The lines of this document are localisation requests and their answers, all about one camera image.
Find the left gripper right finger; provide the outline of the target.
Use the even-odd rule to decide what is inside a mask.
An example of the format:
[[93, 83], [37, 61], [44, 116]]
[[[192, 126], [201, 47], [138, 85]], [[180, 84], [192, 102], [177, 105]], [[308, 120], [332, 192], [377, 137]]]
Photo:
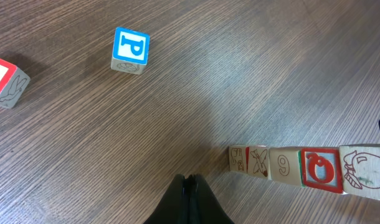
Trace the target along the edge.
[[187, 181], [188, 223], [234, 224], [202, 175], [190, 175]]

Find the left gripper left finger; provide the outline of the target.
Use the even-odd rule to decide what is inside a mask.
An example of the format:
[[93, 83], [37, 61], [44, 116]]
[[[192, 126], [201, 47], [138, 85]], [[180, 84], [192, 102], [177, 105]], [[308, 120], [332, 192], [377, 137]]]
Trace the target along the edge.
[[186, 224], [188, 211], [188, 182], [183, 175], [177, 174], [144, 224]]

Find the white block red edge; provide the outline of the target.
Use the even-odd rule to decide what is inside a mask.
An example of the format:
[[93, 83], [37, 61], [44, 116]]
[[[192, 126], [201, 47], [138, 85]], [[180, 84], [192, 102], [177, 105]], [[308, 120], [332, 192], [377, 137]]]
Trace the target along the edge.
[[340, 146], [343, 190], [380, 200], [380, 144]]

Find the red E block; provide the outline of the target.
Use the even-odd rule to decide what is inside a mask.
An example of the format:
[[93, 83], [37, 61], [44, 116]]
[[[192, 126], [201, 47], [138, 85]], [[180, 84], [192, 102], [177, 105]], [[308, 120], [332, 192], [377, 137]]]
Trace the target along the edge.
[[250, 146], [247, 174], [261, 179], [271, 179], [269, 147]]

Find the green V block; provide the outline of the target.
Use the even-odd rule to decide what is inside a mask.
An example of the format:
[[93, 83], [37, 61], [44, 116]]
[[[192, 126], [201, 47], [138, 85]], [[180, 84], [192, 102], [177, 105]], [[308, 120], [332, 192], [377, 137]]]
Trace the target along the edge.
[[272, 147], [269, 149], [272, 180], [303, 187], [301, 147]]

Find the red L block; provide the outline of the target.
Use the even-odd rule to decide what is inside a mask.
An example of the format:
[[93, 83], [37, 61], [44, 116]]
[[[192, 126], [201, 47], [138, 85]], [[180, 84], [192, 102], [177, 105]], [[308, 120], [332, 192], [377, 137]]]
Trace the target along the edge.
[[0, 58], [0, 106], [13, 108], [30, 80], [19, 67]]

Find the white teal-edged block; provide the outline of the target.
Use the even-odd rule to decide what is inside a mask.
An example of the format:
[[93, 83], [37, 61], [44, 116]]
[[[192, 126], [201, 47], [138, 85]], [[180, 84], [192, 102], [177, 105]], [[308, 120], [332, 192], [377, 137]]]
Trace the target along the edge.
[[230, 171], [247, 173], [247, 146], [236, 145], [229, 147]]

